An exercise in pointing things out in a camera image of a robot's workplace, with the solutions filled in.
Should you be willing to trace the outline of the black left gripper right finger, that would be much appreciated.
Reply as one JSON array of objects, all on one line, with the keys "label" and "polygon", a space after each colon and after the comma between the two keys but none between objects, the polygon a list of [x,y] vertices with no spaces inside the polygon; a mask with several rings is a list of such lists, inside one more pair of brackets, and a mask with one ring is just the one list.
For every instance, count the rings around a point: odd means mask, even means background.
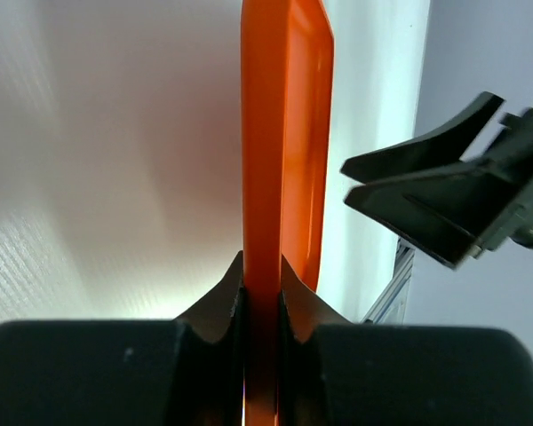
[{"label": "black left gripper right finger", "polygon": [[282,425],[533,425],[533,360],[500,329],[353,323],[288,263]]}]

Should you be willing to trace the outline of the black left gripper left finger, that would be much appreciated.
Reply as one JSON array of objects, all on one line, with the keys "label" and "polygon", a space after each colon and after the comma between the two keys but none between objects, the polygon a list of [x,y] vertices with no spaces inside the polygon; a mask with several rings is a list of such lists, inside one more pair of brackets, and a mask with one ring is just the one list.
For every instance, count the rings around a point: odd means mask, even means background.
[{"label": "black left gripper left finger", "polygon": [[175,319],[0,324],[0,425],[238,425],[243,259]]}]

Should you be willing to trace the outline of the orange tin lid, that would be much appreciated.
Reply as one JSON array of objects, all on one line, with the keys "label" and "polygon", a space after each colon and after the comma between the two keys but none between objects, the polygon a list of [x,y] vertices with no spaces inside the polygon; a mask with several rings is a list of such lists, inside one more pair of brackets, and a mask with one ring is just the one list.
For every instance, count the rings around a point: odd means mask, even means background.
[{"label": "orange tin lid", "polygon": [[316,289],[334,38],[319,1],[246,1],[241,14],[245,421],[278,422],[278,297],[289,263]]}]

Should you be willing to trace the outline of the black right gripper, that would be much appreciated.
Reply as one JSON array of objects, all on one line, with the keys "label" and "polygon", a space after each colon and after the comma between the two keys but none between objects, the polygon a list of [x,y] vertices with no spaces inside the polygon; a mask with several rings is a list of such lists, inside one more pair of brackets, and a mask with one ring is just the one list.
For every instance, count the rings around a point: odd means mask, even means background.
[{"label": "black right gripper", "polygon": [[533,108],[456,162],[504,102],[484,91],[424,135],[347,159],[340,173],[364,185],[345,204],[449,268],[508,240],[533,251]]}]

